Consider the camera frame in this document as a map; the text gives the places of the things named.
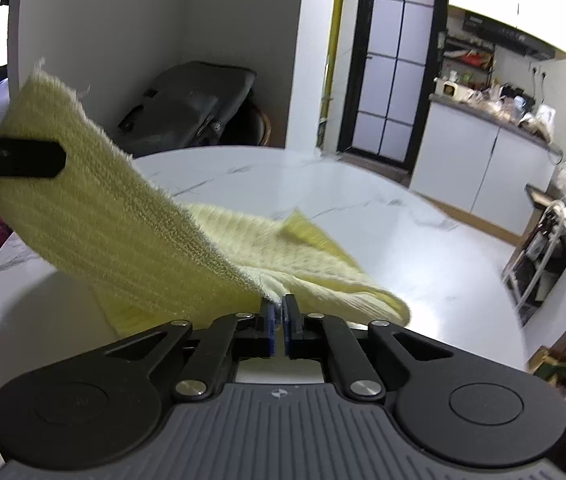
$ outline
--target gray ribbed panel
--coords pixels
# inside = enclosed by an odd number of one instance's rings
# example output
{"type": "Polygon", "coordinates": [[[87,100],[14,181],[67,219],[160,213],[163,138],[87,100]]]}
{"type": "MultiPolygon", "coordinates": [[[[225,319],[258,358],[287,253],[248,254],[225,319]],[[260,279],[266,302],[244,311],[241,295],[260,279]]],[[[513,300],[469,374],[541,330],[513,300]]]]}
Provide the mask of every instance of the gray ribbed panel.
{"type": "Polygon", "coordinates": [[[331,384],[227,384],[216,399],[182,404],[156,438],[127,458],[83,472],[19,463],[0,480],[559,480],[550,463],[471,472],[423,455],[379,406],[354,404],[331,384]]]}

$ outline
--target towel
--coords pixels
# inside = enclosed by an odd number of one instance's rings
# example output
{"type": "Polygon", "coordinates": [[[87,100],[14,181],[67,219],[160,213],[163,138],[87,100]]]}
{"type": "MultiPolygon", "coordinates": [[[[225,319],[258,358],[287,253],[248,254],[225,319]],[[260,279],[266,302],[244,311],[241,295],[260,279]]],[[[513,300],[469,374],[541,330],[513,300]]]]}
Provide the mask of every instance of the towel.
{"type": "Polygon", "coordinates": [[[66,150],[54,179],[0,178],[0,214],[57,269],[92,285],[121,336],[170,319],[203,328],[288,293],[303,312],[409,320],[406,305],[301,212],[280,222],[172,201],[86,117],[76,92],[41,70],[13,99],[0,136],[66,150]]]}

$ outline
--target round table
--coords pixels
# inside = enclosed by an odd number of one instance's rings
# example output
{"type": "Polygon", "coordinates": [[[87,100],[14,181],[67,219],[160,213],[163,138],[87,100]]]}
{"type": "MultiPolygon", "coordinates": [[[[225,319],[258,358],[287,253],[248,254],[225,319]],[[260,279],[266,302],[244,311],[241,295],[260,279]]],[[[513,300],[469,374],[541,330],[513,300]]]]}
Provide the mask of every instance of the round table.
{"type": "MultiPolygon", "coordinates": [[[[195,148],[135,164],[176,201],[272,219],[299,208],[406,301],[409,329],[524,367],[522,332],[496,268],[467,227],[398,184],[331,157],[268,148],[195,148]]],[[[95,306],[87,285],[13,234],[0,250],[0,387],[111,342],[115,336],[95,306]]]]}

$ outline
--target black range hood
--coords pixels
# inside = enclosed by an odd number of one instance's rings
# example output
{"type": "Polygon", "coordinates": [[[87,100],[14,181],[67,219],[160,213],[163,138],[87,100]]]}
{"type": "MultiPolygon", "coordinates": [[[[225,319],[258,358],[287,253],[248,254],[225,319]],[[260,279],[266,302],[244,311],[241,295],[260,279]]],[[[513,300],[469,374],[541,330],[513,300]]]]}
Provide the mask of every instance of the black range hood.
{"type": "Polygon", "coordinates": [[[521,56],[530,56],[541,61],[556,57],[556,49],[550,44],[480,14],[466,11],[463,30],[521,56]]]}

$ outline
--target black circular cover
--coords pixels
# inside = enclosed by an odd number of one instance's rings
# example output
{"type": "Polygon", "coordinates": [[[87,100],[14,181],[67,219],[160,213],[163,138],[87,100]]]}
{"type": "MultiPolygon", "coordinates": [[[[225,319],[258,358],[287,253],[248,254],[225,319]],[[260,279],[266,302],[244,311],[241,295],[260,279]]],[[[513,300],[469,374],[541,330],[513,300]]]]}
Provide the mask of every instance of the black circular cover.
{"type": "Polygon", "coordinates": [[[529,463],[565,431],[560,395],[524,372],[465,352],[413,371],[394,415],[416,445],[445,460],[484,468],[529,463]]]}
{"type": "Polygon", "coordinates": [[[0,389],[0,450],[34,467],[86,469],[135,449],[160,414],[159,395],[134,362],[73,358],[0,389]]]}

